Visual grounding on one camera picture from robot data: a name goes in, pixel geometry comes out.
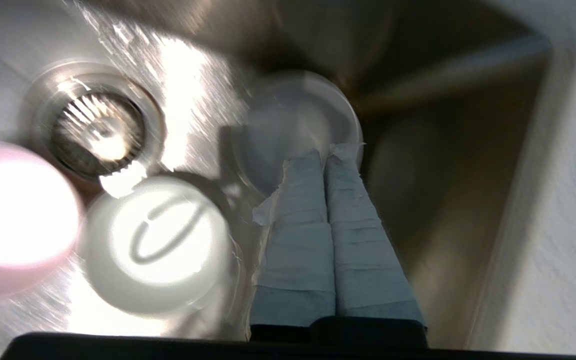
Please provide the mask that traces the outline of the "right gripper tissue-wrapped right finger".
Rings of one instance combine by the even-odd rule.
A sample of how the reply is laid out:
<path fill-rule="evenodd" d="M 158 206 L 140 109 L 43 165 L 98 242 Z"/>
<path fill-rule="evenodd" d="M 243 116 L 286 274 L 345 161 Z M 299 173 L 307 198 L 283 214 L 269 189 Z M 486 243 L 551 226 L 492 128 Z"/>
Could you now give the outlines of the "right gripper tissue-wrapped right finger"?
<path fill-rule="evenodd" d="M 339 316 L 425 320 L 359 173 L 362 144 L 331 145 L 324 170 Z"/>

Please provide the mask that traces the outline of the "right gripper tissue-wrapped left finger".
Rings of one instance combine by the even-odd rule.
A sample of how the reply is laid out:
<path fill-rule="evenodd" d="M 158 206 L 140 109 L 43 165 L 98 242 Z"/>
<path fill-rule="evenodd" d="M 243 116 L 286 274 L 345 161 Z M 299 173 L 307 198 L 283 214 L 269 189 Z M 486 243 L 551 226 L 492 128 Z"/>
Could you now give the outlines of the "right gripper tissue-wrapped left finger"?
<path fill-rule="evenodd" d="M 253 275 L 250 326 L 309 327 L 334 316 L 334 249 L 320 153 L 283 163 L 277 189 L 253 212 L 263 253 Z"/>

